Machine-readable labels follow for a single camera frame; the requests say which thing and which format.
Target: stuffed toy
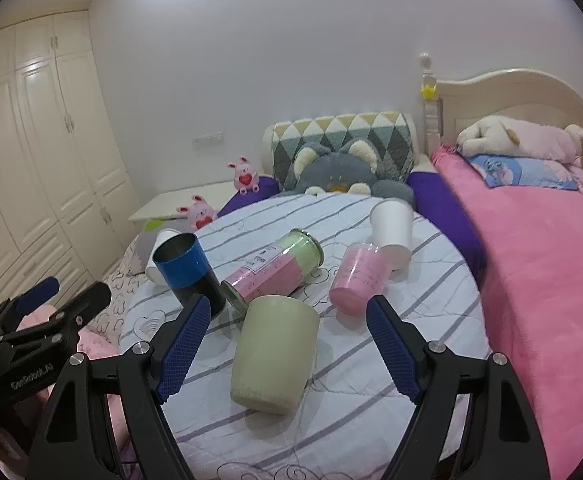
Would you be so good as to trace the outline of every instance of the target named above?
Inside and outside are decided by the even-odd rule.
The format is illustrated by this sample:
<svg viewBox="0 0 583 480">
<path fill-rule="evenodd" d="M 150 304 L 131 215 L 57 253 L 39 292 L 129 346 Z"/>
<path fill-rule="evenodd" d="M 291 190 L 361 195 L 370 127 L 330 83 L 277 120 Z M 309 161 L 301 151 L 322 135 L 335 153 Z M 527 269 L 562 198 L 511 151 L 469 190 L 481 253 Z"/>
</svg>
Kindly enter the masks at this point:
<svg viewBox="0 0 583 480">
<path fill-rule="evenodd" d="M 185 218 L 189 222 L 192 230 L 196 231 L 212 223 L 212 221 L 217 219 L 217 216 L 214 208 L 202 196 L 192 195 L 192 199 L 194 200 L 192 205 L 189 207 L 179 207 L 176 211 L 181 213 L 182 218 Z"/>
<path fill-rule="evenodd" d="M 249 162 L 244 156 L 240 157 L 240 162 L 234 164 L 230 162 L 227 165 L 228 168 L 234 168 L 236 171 L 234 173 L 234 187 L 238 189 L 241 195 L 247 194 L 248 190 L 252 190 L 254 193 L 258 193 L 260 188 L 258 187 L 259 177 L 256 168 Z"/>
<path fill-rule="evenodd" d="M 337 152 L 308 142 L 293 162 L 294 190 L 286 194 L 325 192 L 357 193 L 382 198 L 401 198 L 414 205 L 411 187 L 396 180 L 379 180 L 380 156 L 366 139 L 347 142 Z"/>
<path fill-rule="evenodd" d="M 583 169 L 583 129 L 577 124 L 562 130 L 504 116 L 488 116 L 462 130 L 457 144 L 465 157 L 527 156 Z"/>
</svg>

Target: gray stuffed bear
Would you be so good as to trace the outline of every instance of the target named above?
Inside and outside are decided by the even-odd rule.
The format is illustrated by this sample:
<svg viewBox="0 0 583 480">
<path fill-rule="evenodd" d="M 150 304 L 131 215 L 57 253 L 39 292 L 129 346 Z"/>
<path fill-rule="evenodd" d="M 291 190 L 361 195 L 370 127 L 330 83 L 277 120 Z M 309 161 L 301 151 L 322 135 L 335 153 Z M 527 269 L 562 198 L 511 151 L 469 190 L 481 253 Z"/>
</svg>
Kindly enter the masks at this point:
<svg viewBox="0 0 583 480">
<path fill-rule="evenodd" d="M 293 162 L 293 173 L 284 194 L 318 194 L 325 192 L 357 193 L 381 198 L 401 198 L 414 206 L 411 187 L 396 180 L 379 180 L 380 156 L 366 139 L 347 142 L 337 152 L 316 142 L 308 142 Z"/>
</svg>

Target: blue gripper pad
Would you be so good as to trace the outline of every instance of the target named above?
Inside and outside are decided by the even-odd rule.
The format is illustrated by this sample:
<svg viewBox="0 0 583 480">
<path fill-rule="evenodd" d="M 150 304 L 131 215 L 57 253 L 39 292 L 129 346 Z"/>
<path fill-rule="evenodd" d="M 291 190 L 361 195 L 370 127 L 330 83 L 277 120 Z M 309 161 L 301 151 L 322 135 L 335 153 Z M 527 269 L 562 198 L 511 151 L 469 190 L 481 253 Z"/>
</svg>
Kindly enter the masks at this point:
<svg viewBox="0 0 583 480">
<path fill-rule="evenodd" d="M 180 391 L 194 356 L 198 352 L 198 347 L 201 345 L 205 332 L 207 332 L 212 320 L 210 302 L 205 296 L 196 295 L 192 298 L 192 301 L 196 302 L 193 307 L 190 304 L 185 306 L 178 318 L 170 323 L 165 323 L 154 336 L 158 347 L 161 339 L 160 331 L 163 328 L 171 328 L 168 325 L 178 323 L 179 320 L 182 322 L 181 316 L 187 317 L 179 332 L 169 339 L 173 342 L 162 358 L 160 376 L 156 387 L 156 394 L 161 404 L 167 402 L 169 396 Z"/>
<path fill-rule="evenodd" d="M 37 283 L 27 292 L 21 294 L 18 298 L 18 303 L 16 304 L 16 312 L 22 316 L 31 314 L 43 303 L 56 296 L 59 290 L 60 285 L 56 278 L 53 276 L 45 278 L 42 282 Z"/>
<path fill-rule="evenodd" d="M 396 384 L 396 389 L 401 394 L 408 396 L 414 404 L 417 404 L 423 395 L 423 389 L 418 381 L 419 364 L 383 311 L 377 298 L 378 296 L 375 296 L 367 302 L 367 327 L 380 351 L 382 360 L 385 361 L 385 366 L 389 370 L 394 384 Z"/>
</svg>

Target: striped bedsheet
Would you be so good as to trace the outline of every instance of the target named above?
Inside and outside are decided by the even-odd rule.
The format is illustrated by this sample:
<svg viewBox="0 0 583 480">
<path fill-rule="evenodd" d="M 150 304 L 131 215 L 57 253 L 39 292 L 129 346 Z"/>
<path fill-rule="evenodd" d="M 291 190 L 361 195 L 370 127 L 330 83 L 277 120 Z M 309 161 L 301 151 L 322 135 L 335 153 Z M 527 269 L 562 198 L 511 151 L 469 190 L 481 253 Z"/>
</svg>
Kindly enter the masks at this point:
<svg viewBox="0 0 583 480">
<path fill-rule="evenodd" d="M 296 227 L 321 241 L 325 263 L 293 294 L 321 317 L 312 377 L 293 415 L 267 415 L 230 400 L 242 318 L 228 306 L 212 321 L 184 386 L 163 406 L 196 478 L 382 476 L 414 406 L 396 391 L 364 319 L 342 316 L 327 295 L 347 246 L 370 236 L 369 212 L 378 200 L 331 193 L 273 198 L 198 231 L 220 280 Z M 422 216 L 414 218 L 411 265 L 392 274 L 385 296 L 427 340 L 443 340 L 457 354 L 486 357 L 490 349 L 479 293 L 465 261 L 436 227 Z M 140 285 L 123 324 L 120 351 L 151 338 L 180 309 L 170 291 L 151 282 Z M 466 401 L 459 397 L 443 456 L 459 447 Z"/>
</svg>

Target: green and pink can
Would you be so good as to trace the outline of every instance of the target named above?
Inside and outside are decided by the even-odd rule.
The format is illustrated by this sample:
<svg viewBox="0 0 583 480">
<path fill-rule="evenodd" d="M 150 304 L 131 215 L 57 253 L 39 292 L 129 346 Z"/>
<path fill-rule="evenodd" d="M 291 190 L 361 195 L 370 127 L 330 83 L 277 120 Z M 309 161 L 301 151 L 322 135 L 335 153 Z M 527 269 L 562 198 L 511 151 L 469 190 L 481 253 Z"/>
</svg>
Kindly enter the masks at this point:
<svg viewBox="0 0 583 480">
<path fill-rule="evenodd" d="M 316 238 L 292 229 L 275 243 L 252 254 L 245 264 L 220 284 L 241 314 L 261 296 L 289 296 L 325 261 Z"/>
</svg>

